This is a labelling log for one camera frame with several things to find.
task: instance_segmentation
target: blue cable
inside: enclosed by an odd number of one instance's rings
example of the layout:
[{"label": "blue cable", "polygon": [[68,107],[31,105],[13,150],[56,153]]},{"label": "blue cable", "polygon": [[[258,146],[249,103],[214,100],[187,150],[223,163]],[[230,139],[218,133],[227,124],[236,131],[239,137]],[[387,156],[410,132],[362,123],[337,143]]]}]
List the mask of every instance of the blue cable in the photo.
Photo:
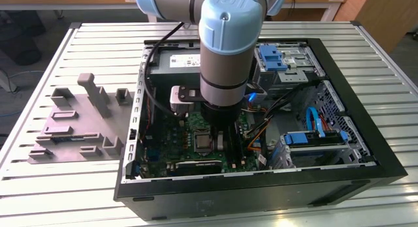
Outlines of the blue cable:
[{"label": "blue cable", "polygon": [[15,112],[15,113],[9,113],[9,114],[4,114],[4,115],[0,115],[0,118],[1,117],[8,117],[8,116],[13,116],[13,115],[20,114],[20,113],[21,113],[21,111]]},{"label": "blue cable", "polygon": [[306,125],[307,125],[307,129],[310,131],[313,131],[313,125],[311,125],[311,115],[314,116],[314,121],[315,121],[315,125],[317,125],[317,130],[319,132],[319,137],[326,137],[326,133],[325,130],[322,129],[322,121],[318,115],[318,111],[315,109],[315,107],[307,107],[306,109]]}]

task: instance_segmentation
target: motherboard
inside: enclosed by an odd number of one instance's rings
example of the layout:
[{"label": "motherboard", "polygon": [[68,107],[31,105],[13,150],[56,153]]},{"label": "motherboard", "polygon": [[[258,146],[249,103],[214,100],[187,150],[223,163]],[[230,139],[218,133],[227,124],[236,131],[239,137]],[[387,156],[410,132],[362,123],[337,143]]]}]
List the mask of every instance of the motherboard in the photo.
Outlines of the motherboard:
[{"label": "motherboard", "polygon": [[[226,150],[212,150],[210,141],[210,125],[203,120],[199,112],[190,113],[188,119],[179,124],[179,120],[163,116],[164,123],[158,124],[160,138],[148,136],[147,141],[154,141],[146,148],[150,178],[178,176],[182,166],[187,169],[199,163],[212,163],[211,168],[220,169],[220,173],[257,171],[257,153],[246,152],[239,163],[228,161]],[[249,130],[247,115],[242,112],[236,126],[241,135]]]}]

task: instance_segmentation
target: green circuit board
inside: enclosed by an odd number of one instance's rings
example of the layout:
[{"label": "green circuit board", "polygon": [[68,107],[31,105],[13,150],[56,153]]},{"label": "green circuit board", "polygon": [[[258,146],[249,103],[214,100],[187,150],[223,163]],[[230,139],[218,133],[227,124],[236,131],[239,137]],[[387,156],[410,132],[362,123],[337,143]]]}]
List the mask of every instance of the green circuit board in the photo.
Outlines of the green circuit board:
[{"label": "green circuit board", "polygon": [[[239,116],[241,130],[249,130],[249,122],[246,114]],[[164,123],[159,128],[159,142],[147,148],[148,169],[151,178],[168,177],[167,164],[180,161],[204,161],[218,160],[223,163],[222,173],[255,171],[257,170],[257,154],[246,156],[245,164],[236,165],[235,168],[227,163],[224,152],[212,151],[206,156],[194,151],[194,133],[208,132],[210,125],[203,120],[200,113],[190,113],[188,119],[183,126],[179,121],[168,117],[164,118]]]}]

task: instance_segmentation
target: wooden desk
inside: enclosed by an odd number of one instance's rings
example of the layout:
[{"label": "wooden desk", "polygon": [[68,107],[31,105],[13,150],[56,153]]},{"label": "wooden desk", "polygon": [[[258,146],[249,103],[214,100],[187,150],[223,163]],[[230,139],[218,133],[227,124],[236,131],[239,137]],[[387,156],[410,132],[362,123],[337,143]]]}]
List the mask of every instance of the wooden desk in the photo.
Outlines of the wooden desk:
[{"label": "wooden desk", "polygon": [[[323,21],[333,21],[346,0],[297,0],[297,8],[325,8]],[[291,7],[286,0],[283,8]],[[0,10],[138,9],[135,0],[0,0]]]}]

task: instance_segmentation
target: wooden cabinet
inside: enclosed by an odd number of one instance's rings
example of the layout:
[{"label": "wooden cabinet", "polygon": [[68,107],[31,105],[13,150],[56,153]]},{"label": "wooden cabinet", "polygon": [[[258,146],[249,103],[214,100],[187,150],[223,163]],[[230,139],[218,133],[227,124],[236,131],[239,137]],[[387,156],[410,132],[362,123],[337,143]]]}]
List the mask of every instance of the wooden cabinet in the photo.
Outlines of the wooden cabinet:
[{"label": "wooden cabinet", "polygon": [[389,53],[418,23],[418,0],[347,0],[334,21],[353,20]]}]

